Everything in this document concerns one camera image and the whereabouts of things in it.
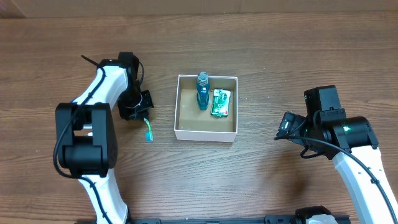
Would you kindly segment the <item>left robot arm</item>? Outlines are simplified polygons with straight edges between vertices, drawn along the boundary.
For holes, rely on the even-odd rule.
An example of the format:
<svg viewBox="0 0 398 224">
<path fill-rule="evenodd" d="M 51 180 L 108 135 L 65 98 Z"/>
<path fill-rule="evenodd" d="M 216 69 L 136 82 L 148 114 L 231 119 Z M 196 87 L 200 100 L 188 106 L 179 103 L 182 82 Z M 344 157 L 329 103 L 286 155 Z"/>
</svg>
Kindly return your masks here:
<svg viewBox="0 0 398 224">
<path fill-rule="evenodd" d="M 114 168 L 118 140 L 112 109 L 126 121 L 149 122 L 153 108 L 149 91 L 142 90 L 144 67 L 132 52 L 95 63 L 96 76 L 89 87 L 55 110 L 57 142 L 53 165 L 63 177 L 85 188 L 96 213 L 95 223 L 133 223 L 122 199 Z"/>
</svg>

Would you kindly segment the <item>green white toothbrush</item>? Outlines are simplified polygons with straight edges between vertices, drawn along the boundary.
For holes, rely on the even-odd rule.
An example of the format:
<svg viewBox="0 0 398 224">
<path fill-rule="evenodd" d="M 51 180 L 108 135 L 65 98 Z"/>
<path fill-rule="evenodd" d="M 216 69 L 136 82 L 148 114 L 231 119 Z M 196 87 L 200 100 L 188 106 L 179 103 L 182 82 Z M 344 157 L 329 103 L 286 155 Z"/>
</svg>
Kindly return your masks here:
<svg viewBox="0 0 398 224">
<path fill-rule="evenodd" d="M 153 132 L 152 132 L 150 122 L 147 118 L 144 118 L 144 122 L 146 123 L 146 125 L 148 127 L 148 131 L 146 131 L 146 141 L 152 142 L 154 140 L 154 138 L 153 138 Z"/>
</svg>

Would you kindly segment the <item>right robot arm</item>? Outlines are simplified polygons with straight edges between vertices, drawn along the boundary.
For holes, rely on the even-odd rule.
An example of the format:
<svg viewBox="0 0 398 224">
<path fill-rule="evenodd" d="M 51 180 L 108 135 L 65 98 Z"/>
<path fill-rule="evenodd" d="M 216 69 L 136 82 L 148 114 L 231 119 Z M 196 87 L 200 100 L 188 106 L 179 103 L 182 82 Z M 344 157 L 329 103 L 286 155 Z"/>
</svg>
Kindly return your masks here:
<svg viewBox="0 0 398 224">
<path fill-rule="evenodd" d="M 275 139 L 303 146 L 301 157 L 325 156 L 340 174 L 361 223 L 397 223 L 397 200 L 388 183 L 379 141 L 363 116 L 349 118 L 336 86 L 304 93 L 307 115 L 286 112 Z"/>
</svg>

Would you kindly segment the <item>white cardboard box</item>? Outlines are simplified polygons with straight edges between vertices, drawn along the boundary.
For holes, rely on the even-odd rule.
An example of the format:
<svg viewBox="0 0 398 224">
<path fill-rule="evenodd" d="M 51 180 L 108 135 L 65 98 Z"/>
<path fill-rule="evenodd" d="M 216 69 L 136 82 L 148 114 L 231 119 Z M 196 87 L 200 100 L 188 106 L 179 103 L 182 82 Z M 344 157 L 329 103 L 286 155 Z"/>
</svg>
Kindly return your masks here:
<svg viewBox="0 0 398 224">
<path fill-rule="evenodd" d="M 234 142 L 238 133 L 238 79 L 210 76 L 209 81 L 209 102 L 204 111 L 197 103 L 197 76 L 178 76 L 174 120 L 174 131 L 178 140 Z M 211 114 L 215 89 L 231 92 L 226 117 Z"/>
</svg>

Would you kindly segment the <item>teal mouthwash bottle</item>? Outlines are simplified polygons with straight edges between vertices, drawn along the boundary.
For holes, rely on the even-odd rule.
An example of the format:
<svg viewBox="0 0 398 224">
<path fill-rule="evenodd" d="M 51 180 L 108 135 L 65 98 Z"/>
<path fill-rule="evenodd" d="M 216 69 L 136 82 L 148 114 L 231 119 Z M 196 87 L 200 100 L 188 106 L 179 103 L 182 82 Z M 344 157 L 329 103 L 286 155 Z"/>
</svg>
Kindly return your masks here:
<svg viewBox="0 0 398 224">
<path fill-rule="evenodd" d="M 200 72 L 197 76 L 197 103 L 200 110 L 207 110 L 209 102 L 210 81 L 206 72 Z"/>
</svg>

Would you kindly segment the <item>green white soap packet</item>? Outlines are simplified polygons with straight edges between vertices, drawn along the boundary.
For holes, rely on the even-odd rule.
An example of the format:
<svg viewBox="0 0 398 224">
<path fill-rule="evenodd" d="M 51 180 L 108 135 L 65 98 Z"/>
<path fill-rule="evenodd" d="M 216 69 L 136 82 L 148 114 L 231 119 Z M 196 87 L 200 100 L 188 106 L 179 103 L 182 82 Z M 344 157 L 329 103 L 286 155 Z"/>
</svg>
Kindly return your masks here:
<svg viewBox="0 0 398 224">
<path fill-rule="evenodd" d="M 211 115 L 219 118 L 229 115 L 229 103 L 231 91 L 224 89 L 214 89 Z"/>
</svg>

